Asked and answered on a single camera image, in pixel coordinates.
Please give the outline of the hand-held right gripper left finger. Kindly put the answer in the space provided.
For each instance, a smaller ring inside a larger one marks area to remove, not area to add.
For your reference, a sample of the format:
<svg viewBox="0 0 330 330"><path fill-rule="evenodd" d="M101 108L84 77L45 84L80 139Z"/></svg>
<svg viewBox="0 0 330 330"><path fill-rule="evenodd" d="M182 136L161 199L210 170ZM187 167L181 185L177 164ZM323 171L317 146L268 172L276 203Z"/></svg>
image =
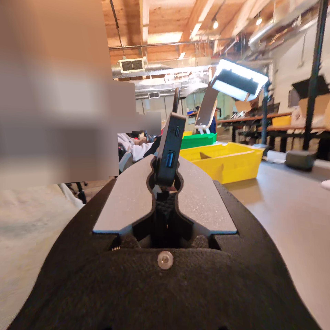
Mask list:
<svg viewBox="0 0 330 330"><path fill-rule="evenodd" d="M130 166L117 180L93 227L95 234L132 234L137 225L155 209L149 184L155 156L149 155Z"/></svg>

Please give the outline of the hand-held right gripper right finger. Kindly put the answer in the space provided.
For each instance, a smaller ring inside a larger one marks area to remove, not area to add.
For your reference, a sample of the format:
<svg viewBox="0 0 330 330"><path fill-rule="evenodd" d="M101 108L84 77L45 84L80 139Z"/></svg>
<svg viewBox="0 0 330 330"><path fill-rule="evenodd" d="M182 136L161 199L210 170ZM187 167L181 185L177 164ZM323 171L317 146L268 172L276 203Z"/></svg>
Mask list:
<svg viewBox="0 0 330 330"><path fill-rule="evenodd" d="M200 167L179 156L182 185L178 212L192 223L192 234L236 234L237 228L212 178Z"/></svg>

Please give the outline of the yellow divided plastic bin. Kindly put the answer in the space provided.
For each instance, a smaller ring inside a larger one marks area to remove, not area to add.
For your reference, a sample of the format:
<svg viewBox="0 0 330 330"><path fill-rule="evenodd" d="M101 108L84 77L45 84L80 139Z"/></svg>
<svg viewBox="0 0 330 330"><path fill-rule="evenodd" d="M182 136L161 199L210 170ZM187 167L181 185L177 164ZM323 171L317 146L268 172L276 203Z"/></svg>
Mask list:
<svg viewBox="0 0 330 330"><path fill-rule="evenodd" d="M221 184L255 179L264 148L228 142L188 148L180 156L201 168Z"/></svg>

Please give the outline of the black hub adapter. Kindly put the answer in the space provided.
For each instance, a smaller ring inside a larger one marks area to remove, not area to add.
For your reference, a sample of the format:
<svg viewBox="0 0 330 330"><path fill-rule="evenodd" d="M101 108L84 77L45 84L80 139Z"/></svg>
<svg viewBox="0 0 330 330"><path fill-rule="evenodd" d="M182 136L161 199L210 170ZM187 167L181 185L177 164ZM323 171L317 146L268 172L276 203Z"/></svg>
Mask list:
<svg viewBox="0 0 330 330"><path fill-rule="evenodd" d="M165 125L155 163L155 183L172 186L178 167L186 117L172 112Z"/></svg>

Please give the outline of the black office chair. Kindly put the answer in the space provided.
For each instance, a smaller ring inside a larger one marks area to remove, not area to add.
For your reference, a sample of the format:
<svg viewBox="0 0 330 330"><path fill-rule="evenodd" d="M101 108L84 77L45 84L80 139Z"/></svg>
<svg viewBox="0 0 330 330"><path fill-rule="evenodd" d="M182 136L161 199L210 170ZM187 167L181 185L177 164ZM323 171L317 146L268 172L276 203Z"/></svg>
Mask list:
<svg viewBox="0 0 330 330"><path fill-rule="evenodd" d="M73 184L76 185L77 187L77 191L73 188ZM86 199L86 195L85 195L85 191L82 187L82 184L86 187L88 186L88 183L85 181L81 181L81 182L73 182L73 183L65 183L65 185L71 190L71 192L74 194L74 196L76 198L78 198L79 200L82 201L83 204L87 203L87 199Z"/></svg>

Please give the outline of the green plastic bin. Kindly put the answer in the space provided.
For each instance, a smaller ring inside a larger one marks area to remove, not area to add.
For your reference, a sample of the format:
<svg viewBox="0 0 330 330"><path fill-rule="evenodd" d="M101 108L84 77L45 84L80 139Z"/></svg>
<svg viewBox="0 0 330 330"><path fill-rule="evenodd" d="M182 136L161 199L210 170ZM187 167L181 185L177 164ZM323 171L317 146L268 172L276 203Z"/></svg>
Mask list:
<svg viewBox="0 0 330 330"><path fill-rule="evenodd" d="M194 147L209 146L216 141L217 133L186 135L183 137L180 149L184 150Z"/></svg>

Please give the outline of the brown workbench with black legs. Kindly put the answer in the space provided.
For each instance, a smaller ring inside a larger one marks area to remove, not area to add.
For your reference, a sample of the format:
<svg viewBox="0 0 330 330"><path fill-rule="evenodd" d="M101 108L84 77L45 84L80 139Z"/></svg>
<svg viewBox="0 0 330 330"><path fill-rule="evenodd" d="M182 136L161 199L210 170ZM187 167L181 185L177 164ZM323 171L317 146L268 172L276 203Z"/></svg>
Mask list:
<svg viewBox="0 0 330 330"><path fill-rule="evenodd" d="M291 115L292 113L271 113L267 115L267 144L271 148L275 148L276 138L280 138L279 151L285 153L287 151L287 141L292 139L291 148L294 147L295 139L303 139L305 127L273 127L272 118ZM222 119L218 123L223 127L232 127L232 142L236 141L236 129L245 126L256 127L257 138L261 137L261 120L262 115L247 117L235 115L231 119ZM329 131L324 128L311 128L311 140L318 139L318 147L316 156L321 160L329 160Z"/></svg>

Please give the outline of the black light stand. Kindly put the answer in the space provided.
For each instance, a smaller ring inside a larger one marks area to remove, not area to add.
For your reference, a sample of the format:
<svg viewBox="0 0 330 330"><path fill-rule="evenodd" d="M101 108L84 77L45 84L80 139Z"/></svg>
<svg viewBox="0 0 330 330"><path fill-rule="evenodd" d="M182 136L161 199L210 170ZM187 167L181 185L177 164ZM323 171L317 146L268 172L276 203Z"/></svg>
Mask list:
<svg viewBox="0 0 330 330"><path fill-rule="evenodd" d="M264 85L264 97L262 100L262 120L261 120L261 147L264 148L264 153L267 149L267 115L269 101L270 80Z"/></svg>

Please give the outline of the person in cream sweater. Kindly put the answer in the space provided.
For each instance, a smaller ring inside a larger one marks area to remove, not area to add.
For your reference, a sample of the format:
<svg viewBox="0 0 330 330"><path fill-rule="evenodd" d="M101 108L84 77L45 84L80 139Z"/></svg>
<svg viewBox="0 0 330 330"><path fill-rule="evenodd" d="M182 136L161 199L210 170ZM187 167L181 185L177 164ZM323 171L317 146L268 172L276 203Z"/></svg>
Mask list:
<svg viewBox="0 0 330 330"><path fill-rule="evenodd" d="M61 231L83 207L65 184L0 192L0 329L13 321Z"/></svg>

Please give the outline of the led light panel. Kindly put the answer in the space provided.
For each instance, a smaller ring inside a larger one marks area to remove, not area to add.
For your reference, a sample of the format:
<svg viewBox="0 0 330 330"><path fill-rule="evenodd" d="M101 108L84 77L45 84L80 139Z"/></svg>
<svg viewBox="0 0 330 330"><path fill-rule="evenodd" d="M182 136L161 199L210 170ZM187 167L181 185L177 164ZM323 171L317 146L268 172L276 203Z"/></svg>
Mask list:
<svg viewBox="0 0 330 330"><path fill-rule="evenodd" d="M221 59L216 66L210 86L238 101L256 99L269 81L268 76L242 65Z"/></svg>

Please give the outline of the cardboard box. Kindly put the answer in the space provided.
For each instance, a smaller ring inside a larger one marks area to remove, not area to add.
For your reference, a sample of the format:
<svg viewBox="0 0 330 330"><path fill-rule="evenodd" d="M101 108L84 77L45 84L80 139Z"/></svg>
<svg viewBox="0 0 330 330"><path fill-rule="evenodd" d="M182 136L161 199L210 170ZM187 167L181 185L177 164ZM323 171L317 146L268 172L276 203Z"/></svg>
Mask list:
<svg viewBox="0 0 330 330"><path fill-rule="evenodd" d="M299 101L291 114L292 127L305 127L308 98ZM330 130L330 94L317 96L314 105L311 127Z"/></svg>

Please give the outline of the black stand pole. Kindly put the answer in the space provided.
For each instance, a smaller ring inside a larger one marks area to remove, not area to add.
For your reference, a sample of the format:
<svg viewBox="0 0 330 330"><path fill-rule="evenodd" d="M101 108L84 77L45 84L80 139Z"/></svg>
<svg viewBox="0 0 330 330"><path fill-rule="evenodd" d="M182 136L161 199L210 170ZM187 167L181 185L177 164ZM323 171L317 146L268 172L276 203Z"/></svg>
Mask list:
<svg viewBox="0 0 330 330"><path fill-rule="evenodd" d="M308 86L308 100L307 100L307 112L306 112L306 122L305 122L305 132L303 139L303 150L309 150L309 143L311 140L311 126L314 114L315 101L317 97L317 81L320 69L321 53L323 46L323 38L325 31L325 24L328 11L328 0L320 0L318 19L317 19L317 29L315 38L315 47L313 53L313 62L311 69L311 77L309 79Z"/></svg>

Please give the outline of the black board with wooden frame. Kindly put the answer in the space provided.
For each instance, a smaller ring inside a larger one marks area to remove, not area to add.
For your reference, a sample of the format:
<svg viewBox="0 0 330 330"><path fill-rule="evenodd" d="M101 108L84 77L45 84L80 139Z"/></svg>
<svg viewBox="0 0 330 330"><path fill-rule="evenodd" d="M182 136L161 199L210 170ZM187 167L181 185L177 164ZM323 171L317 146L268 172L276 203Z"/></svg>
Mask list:
<svg viewBox="0 0 330 330"><path fill-rule="evenodd" d="M205 91L204 98L197 112L195 121L196 134L209 134L215 111L217 108L218 90L209 83Z"/></svg>

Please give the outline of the long silver ceiling duct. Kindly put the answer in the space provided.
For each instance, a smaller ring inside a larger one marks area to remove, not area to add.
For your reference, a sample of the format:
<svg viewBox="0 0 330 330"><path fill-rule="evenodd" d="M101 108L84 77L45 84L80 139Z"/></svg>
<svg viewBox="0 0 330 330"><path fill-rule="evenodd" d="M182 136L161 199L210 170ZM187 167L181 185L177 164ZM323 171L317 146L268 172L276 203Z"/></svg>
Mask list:
<svg viewBox="0 0 330 330"><path fill-rule="evenodd" d="M154 76L162 74L198 72L209 67L216 67L218 60L211 57L192 57L161 62L142 62L142 70L122 71L120 63L112 67L113 78L131 78L138 76Z"/></svg>

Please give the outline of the silver metal duct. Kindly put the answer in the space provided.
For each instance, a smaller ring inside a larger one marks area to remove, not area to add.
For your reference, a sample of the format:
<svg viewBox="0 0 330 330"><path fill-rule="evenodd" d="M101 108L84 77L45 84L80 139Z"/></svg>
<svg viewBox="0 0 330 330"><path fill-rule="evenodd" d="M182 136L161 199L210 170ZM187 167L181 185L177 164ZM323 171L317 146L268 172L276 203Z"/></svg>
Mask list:
<svg viewBox="0 0 330 330"><path fill-rule="evenodd" d="M263 44L270 47L275 43L283 43L296 35L305 32L317 22L316 16L298 16L287 24L283 21L270 20L249 39L248 45L252 51L257 51Z"/></svg>

